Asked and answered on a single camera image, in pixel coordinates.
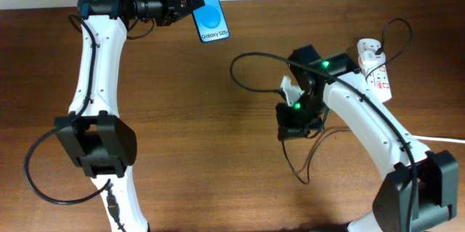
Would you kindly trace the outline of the blue Galaxy smartphone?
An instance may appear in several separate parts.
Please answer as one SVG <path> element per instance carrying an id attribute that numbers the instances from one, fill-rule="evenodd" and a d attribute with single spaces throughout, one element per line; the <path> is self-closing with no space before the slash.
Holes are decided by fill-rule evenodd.
<path id="1" fill-rule="evenodd" d="M 230 30 L 220 0 L 204 0 L 204 6 L 193 12 L 199 39 L 202 43 L 228 39 Z"/>

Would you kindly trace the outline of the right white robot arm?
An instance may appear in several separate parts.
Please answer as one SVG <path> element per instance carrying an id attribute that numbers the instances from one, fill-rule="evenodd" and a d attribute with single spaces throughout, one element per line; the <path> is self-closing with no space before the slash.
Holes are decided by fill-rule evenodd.
<path id="1" fill-rule="evenodd" d="M 298 84 L 283 78 L 286 101 L 276 106 L 279 141 L 321 132 L 333 111 L 367 150 L 383 180 L 368 214 L 328 231 L 427 231 L 457 215 L 458 162 L 449 151 L 435 153 L 410 134 L 347 54 L 324 60 L 309 45 L 294 50 L 286 62 Z"/>

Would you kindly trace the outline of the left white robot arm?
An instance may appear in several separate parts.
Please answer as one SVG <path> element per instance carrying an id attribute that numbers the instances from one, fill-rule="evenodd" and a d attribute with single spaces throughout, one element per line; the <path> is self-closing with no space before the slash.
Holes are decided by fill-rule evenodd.
<path id="1" fill-rule="evenodd" d="M 204 6 L 204 0 L 79 0 L 83 50 L 68 115 L 57 117 L 58 140 L 95 185 L 112 231 L 149 231 L 133 179 L 134 131 L 119 118 L 118 72 L 132 19 L 169 26 Z"/>

